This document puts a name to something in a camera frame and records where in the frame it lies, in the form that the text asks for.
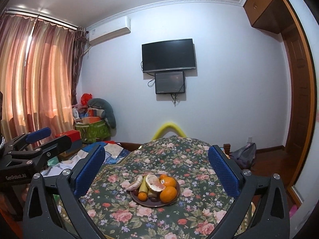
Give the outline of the large wall television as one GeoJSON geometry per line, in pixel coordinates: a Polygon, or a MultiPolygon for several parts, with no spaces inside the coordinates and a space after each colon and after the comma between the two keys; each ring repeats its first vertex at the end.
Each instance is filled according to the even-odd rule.
{"type": "Polygon", "coordinates": [[[195,68],[195,48],[191,38],[142,44],[143,73],[195,68]]]}

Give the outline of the red box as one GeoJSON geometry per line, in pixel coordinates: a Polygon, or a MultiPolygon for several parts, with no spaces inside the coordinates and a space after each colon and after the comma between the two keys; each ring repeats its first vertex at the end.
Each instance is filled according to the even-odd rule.
{"type": "Polygon", "coordinates": [[[82,137],[81,137],[80,131],[72,129],[70,131],[66,131],[66,132],[55,135],[55,138],[58,138],[64,135],[70,138],[73,146],[78,146],[82,144],[82,137]]]}

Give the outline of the dark purple round plate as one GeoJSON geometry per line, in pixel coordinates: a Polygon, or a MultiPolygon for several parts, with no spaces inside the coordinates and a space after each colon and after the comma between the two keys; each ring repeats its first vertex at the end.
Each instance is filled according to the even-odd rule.
{"type": "Polygon", "coordinates": [[[165,174],[138,175],[127,187],[133,201],[143,207],[159,208],[177,201],[181,189],[177,180],[165,174]]]}

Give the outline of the peeled pink pomelo segment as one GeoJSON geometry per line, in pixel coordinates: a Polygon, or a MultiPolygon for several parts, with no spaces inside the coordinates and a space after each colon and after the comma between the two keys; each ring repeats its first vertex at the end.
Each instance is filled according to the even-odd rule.
{"type": "Polygon", "coordinates": [[[136,190],[140,187],[140,185],[142,184],[143,181],[143,176],[142,175],[137,175],[136,179],[134,180],[134,182],[132,182],[131,184],[129,184],[126,188],[127,191],[133,191],[136,190]]]}

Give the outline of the small wall monitor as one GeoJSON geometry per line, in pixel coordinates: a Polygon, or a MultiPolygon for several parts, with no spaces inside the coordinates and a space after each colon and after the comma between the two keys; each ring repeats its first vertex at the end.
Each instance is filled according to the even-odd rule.
{"type": "Polygon", "coordinates": [[[156,94],[185,93],[185,74],[183,71],[155,73],[156,94]]]}

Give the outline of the pink curtain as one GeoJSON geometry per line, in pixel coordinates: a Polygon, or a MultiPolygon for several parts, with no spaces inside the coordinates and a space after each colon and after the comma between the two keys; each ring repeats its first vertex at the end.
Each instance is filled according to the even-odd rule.
{"type": "Polygon", "coordinates": [[[39,17],[1,16],[1,131],[7,140],[44,127],[70,131],[87,33],[39,17]]]}

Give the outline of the yellow foam headboard arch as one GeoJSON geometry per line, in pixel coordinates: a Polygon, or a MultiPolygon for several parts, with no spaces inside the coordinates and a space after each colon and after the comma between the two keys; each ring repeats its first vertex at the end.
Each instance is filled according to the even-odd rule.
{"type": "Polygon", "coordinates": [[[151,141],[157,140],[159,138],[162,138],[165,134],[168,132],[173,132],[177,136],[180,136],[182,138],[186,138],[187,135],[184,133],[184,131],[179,127],[177,124],[173,122],[166,122],[163,125],[159,127],[159,129],[155,132],[153,137],[151,138],[151,141]]]}

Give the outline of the large plain orange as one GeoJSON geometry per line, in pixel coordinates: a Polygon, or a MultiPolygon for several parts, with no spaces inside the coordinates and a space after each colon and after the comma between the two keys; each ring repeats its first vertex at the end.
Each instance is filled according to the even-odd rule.
{"type": "Polygon", "coordinates": [[[162,203],[170,203],[177,196],[177,190],[174,187],[166,187],[160,193],[160,201],[162,203]]]}

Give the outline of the yellow banana piece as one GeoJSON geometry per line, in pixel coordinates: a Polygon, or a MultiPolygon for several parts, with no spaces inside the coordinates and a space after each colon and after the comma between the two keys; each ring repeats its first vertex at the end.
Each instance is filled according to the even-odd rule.
{"type": "Polygon", "coordinates": [[[155,192],[154,190],[149,189],[149,190],[148,190],[148,197],[149,197],[149,198],[151,198],[151,197],[158,197],[158,192],[155,192]]]}
{"type": "Polygon", "coordinates": [[[140,185],[139,191],[138,193],[148,193],[148,187],[147,187],[147,183],[146,183],[146,176],[143,177],[142,183],[140,185]]]}

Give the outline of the white air conditioner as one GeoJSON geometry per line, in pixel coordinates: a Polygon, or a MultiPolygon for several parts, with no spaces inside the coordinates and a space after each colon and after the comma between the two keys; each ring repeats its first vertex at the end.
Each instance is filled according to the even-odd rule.
{"type": "Polygon", "coordinates": [[[131,33],[131,19],[128,16],[103,23],[89,31],[91,46],[131,33]]]}

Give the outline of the grey bag on floor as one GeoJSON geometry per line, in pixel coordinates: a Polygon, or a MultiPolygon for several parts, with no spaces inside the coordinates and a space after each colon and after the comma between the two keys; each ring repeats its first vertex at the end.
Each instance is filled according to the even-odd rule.
{"type": "Polygon", "coordinates": [[[251,169],[256,159],[256,144],[248,143],[246,146],[231,152],[229,157],[238,164],[241,169],[251,169]]]}

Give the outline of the pomelo wedge with rind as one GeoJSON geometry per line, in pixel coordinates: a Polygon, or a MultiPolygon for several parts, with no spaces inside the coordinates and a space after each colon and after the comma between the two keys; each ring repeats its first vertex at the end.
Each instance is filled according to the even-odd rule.
{"type": "Polygon", "coordinates": [[[149,189],[157,193],[165,189],[165,185],[159,181],[155,174],[148,174],[146,176],[146,185],[149,189]]]}

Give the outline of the green gift box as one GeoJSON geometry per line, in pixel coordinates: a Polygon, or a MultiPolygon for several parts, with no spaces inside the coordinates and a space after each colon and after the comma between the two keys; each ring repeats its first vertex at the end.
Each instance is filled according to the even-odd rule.
{"type": "Polygon", "coordinates": [[[110,129],[104,120],[94,123],[78,123],[74,128],[80,132],[82,143],[84,144],[103,141],[111,136],[110,129]]]}

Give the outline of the grey plush toy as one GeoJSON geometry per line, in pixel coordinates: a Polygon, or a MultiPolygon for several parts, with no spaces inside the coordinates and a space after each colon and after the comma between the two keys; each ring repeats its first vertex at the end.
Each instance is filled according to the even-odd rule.
{"type": "Polygon", "coordinates": [[[110,103],[101,98],[93,98],[88,101],[88,107],[98,110],[98,116],[104,119],[111,129],[116,128],[116,119],[110,103]]]}

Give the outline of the brown wooden door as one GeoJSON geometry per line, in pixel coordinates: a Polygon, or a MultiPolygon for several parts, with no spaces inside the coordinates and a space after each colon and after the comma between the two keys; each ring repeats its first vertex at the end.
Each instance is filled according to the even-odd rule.
{"type": "Polygon", "coordinates": [[[293,158],[294,174],[288,187],[297,181],[309,152],[315,121],[315,76],[312,56],[304,32],[295,24],[282,32],[291,83],[291,114],[286,151],[293,158]]]}

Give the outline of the blue patchwork quilt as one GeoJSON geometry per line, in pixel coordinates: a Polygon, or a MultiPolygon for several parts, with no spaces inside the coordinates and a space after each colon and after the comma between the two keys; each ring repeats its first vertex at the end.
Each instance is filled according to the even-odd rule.
{"type": "Polygon", "coordinates": [[[85,152],[89,152],[91,149],[93,149],[95,146],[102,146],[105,151],[105,159],[104,164],[105,165],[115,165],[119,164],[124,158],[126,158],[130,151],[127,149],[124,149],[120,144],[118,143],[111,143],[111,142],[95,142],[93,144],[89,144],[87,146],[84,146],[82,149],[85,152]]]}

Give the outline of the floral green blanket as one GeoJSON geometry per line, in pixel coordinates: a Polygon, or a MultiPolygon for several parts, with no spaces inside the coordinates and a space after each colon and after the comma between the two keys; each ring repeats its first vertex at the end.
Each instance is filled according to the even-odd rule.
{"type": "Polygon", "coordinates": [[[80,203],[106,238],[206,238],[235,201],[209,147],[179,136],[143,144],[104,164],[80,203]]]}

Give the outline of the large orange with sticker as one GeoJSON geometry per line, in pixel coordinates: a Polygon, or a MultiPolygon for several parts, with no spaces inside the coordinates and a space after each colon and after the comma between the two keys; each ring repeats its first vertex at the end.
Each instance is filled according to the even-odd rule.
{"type": "Polygon", "coordinates": [[[163,177],[160,179],[160,183],[163,184],[165,187],[174,187],[176,188],[177,182],[173,177],[163,177]]]}

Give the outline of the wooden overhead cabinet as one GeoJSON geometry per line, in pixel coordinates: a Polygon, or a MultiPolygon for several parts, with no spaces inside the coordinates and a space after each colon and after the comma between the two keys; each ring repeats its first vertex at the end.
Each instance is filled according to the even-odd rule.
{"type": "Polygon", "coordinates": [[[295,23],[284,0],[247,0],[245,12],[252,27],[279,34],[295,23]]]}

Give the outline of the small mandarin orange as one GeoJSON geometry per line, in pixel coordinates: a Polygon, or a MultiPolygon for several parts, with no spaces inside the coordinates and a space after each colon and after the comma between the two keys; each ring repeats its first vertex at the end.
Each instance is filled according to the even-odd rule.
{"type": "Polygon", "coordinates": [[[159,177],[159,179],[161,180],[161,179],[164,179],[165,177],[167,177],[168,175],[166,175],[166,174],[161,174],[160,175],[160,177],[159,177]]]}
{"type": "Polygon", "coordinates": [[[138,199],[142,202],[145,202],[148,199],[148,194],[145,192],[138,193],[138,199]]]}

